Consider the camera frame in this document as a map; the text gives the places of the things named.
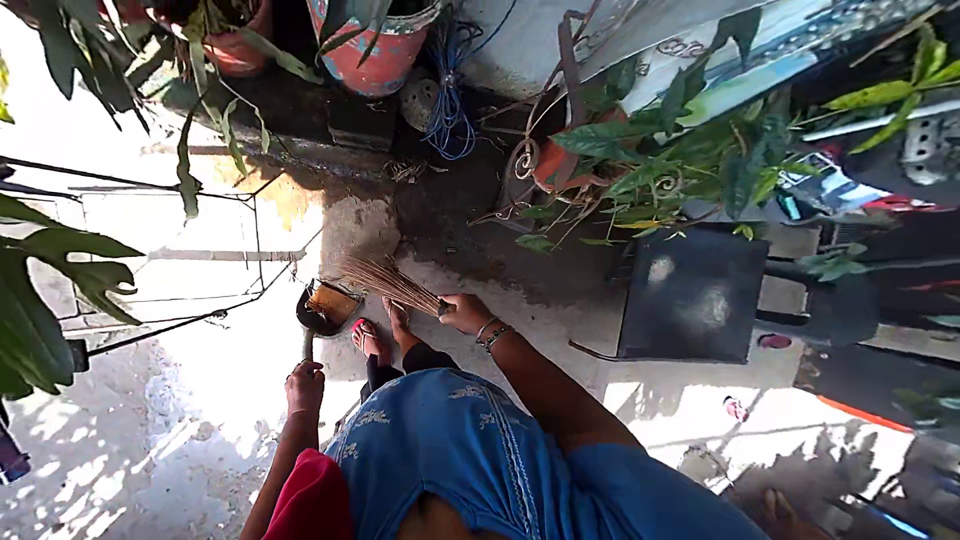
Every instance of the painted wall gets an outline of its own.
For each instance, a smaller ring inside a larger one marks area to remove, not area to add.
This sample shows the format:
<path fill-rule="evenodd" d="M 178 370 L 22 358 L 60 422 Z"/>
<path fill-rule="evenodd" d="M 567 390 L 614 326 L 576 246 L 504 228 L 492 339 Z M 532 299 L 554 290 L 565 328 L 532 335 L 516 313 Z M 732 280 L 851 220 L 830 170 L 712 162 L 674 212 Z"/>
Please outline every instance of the painted wall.
<path fill-rule="evenodd" d="M 492 32 L 512 2 L 466 0 L 461 14 Z M 576 51 L 578 60 L 584 61 L 584 76 L 589 77 L 684 30 L 759 3 L 762 0 L 603 0 L 590 21 L 589 40 Z M 516 99 L 536 93 L 560 60 L 557 25 L 564 13 L 585 12 L 590 4 L 590 0 L 517 0 L 500 32 L 463 66 L 468 84 Z"/>

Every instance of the hand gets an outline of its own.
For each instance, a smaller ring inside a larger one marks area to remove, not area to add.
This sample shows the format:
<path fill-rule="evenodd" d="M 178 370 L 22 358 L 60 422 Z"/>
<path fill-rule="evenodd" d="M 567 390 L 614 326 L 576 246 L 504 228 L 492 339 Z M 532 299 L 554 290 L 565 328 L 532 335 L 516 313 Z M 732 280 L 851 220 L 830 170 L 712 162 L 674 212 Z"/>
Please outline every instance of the hand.
<path fill-rule="evenodd" d="M 287 376 L 287 382 L 283 384 L 287 391 L 287 418 L 295 412 L 320 414 L 326 380 L 324 372 L 320 371 L 323 367 L 323 364 L 304 360 Z"/>
<path fill-rule="evenodd" d="M 445 294 L 440 299 L 451 305 L 440 317 L 440 322 L 463 333 L 476 335 L 493 317 L 475 294 Z"/>

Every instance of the black pants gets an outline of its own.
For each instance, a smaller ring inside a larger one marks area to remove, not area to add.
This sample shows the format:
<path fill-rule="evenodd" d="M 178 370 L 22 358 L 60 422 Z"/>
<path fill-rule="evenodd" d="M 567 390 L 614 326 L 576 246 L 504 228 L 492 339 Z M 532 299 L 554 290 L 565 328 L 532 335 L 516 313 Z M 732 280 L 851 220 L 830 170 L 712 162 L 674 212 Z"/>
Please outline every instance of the black pants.
<path fill-rule="evenodd" d="M 367 358 L 367 383 L 360 389 L 360 401 L 365 402 L 374 390 L 383 386 L 387 382 L 403 377 L 403 373 L 394 366 L 377 366 L 377 355 L 370 355 Z M 460 366 L 453 361 L 447 353 L 434 351 L 426 343 L 418 343 L 407 351 L 403 356 L 403 371 L 411 374 L 421 369 L 433 369 L 435 367 L 452 367 L 459 369 Z"/>

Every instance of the blue embroidered dress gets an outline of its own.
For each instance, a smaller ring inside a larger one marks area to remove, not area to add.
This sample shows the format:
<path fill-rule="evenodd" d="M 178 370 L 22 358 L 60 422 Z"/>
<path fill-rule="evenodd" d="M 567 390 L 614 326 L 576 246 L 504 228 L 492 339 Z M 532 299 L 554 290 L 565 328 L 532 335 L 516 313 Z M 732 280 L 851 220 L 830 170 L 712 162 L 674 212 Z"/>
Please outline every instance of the blue embroidered dress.
<path fill-rule="evenodd" d="M 384 384 L 326 453 L 347 479 L 356 540 L 393 539 L 424 491 L 469 529 L 514 539 L 766 538 L 639 446 L 562 454 L 502 389 L 454 369 Z"/>

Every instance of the broom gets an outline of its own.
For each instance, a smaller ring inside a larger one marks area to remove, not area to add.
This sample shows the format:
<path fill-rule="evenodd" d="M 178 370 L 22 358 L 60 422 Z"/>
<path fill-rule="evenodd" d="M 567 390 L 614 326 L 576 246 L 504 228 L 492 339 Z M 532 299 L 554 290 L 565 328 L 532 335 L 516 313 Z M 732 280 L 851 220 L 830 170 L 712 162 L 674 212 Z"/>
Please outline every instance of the broom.
<path fill-rule="evenodd" d="M 344 257 L 339 267 L 347 282 L 434 317 L 440 317 L 450 307 L 450 304 L 403 275 L 393 265 L 384 266 L 366 258 Z"/>

